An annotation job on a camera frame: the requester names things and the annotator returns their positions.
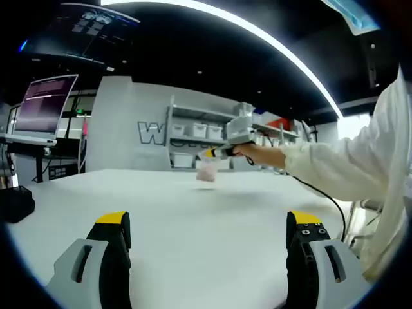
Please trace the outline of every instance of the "black bag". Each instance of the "black bag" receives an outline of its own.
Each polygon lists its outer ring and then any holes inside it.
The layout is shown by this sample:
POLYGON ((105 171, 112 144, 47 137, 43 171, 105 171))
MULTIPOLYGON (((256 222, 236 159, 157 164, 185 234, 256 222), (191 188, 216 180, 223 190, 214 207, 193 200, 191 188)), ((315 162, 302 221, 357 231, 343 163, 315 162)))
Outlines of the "black bag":
POLYGON ((34 211, 32 192, 23 186, 0 190, 0 217, 17 223, 34 211))

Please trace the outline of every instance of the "ceiling light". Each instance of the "ceiling light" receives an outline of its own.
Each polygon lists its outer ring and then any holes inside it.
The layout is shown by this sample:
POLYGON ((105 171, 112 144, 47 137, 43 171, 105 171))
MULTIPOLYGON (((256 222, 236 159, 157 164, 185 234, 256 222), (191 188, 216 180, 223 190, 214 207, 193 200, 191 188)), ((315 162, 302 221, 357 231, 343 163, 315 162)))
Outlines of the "ceiling light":
POLYGON ((20 45, 20 47, 19 47, 19 53, 23 50, 23 48, 26 46, 26 44, 27 44, 27 40, 25 40, 25 41, 22 43, 22 45, 20 45))
POLYGON ((329 94, 328 90, 323 86, 321 81, 317 79, 315 74, 313 74, 312 71, 309 70, 309 68, 298 58, 294 53, 292 53, 288 48, 286 48, 285 45, 280 43, 277 39, 269 35, 268 33, 264 32, 262 29, 258 28, 254 24, 244 20, 243 18, 240 18, 232 13, 229 13, 227 11, 224 11, 220 8, 216 8, 211 5, 206 5, 205 3, 197 2, 194 0, 101 0, 101 5, 113 5, 113 4, 118 4, 118 3, 164 3, 164 4, 169 4, 169 5, 179 5, 179 6, 185 6, 187 8, 193 8, 195 10, 199 10, 202 12, 206 12, 215 16, 218 16, 220 18, 223 18, 227 21, 230 21, 239 27, 242 27, 250 32, 252 32, 254 35, 257 35, 270 45, 272 45, 274 48, 276 48, 279 52, 281 52, 284 56, 286 56, 290 61, 292 61, 314 84, 315 86, 319 89, 319 91, 323 94, 325 99, 329 102, 333 110, 335 111, 336 115, 338 118, 343 118, 343 115, 339 108, 337 107, 337 104, 333 100, 332 96, 329 94))

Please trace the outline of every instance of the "sleeve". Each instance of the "sleeve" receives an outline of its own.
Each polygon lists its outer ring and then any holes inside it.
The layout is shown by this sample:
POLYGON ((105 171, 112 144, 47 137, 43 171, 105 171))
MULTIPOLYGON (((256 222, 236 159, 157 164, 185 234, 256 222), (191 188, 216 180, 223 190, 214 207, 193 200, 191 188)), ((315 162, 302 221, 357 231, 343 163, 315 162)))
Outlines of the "sleeve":
POLYGON ((395 147, 392 85, 378 98, 374 116, 353 140, 336 144, 305 143, 281 147, 286 170, 300 180, 343 201, 386 194, 395 147))

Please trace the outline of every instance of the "white tabletop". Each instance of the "white tabletop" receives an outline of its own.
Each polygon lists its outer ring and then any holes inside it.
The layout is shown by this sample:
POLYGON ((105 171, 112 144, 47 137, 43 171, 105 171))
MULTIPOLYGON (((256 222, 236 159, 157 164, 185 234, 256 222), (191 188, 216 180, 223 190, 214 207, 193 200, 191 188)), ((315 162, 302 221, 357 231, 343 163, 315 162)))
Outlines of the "white tabletop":
POLYGON ((131 304, 139 309, 273 308, 286 299, 286 214, 318 216, 331 237, 338 210, 288 176, 105 170, 33 185, 35 212, 9 225, 40 283, 95 220, 128 211, 131 304))

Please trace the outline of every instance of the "window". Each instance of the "window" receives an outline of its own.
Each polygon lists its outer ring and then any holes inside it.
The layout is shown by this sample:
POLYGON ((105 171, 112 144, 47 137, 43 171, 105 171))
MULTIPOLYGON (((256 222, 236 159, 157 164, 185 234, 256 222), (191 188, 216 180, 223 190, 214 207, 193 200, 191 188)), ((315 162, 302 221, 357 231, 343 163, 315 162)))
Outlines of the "window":
POLYGON ((369 125, 371 117, 369 114, 361 114, 355 116, 344 117, 337 121, 337 136, 338 139, 345 137, 355 138, 360 133, 363 127, 369 125))

